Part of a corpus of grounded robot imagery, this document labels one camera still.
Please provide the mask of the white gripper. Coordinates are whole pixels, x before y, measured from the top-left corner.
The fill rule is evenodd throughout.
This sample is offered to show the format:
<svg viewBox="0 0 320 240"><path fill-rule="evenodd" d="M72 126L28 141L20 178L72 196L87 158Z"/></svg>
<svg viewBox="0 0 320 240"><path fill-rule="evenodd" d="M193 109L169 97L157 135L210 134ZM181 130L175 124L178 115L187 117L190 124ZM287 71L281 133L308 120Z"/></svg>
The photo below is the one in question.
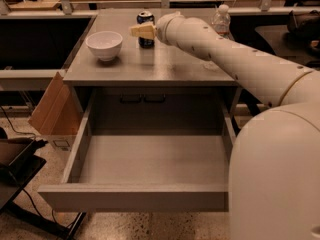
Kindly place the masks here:
<svg viewBox="0 0 320 240"><path fill-rule="evenodd" d="M152 22L133 25L129 28L129 33L133 37L149 40L154 40L157 36L160 42L172 45L176 40L178 27L183 20L184 16L177 11L159 18L156 26Z"/></svg>

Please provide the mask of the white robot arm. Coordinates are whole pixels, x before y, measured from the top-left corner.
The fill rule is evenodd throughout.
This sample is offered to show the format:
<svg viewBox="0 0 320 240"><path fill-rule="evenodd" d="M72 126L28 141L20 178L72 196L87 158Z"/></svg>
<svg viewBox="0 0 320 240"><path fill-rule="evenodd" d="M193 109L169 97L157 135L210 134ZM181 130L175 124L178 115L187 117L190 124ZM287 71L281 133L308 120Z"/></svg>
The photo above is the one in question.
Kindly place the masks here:
<svg viewBox="0 0 320 240"><path fill-rule="evenodd" d="M320 72L226 39L180 13L129 32L215 63L268 107L233 145L231 240L319 240Z"/></svg>

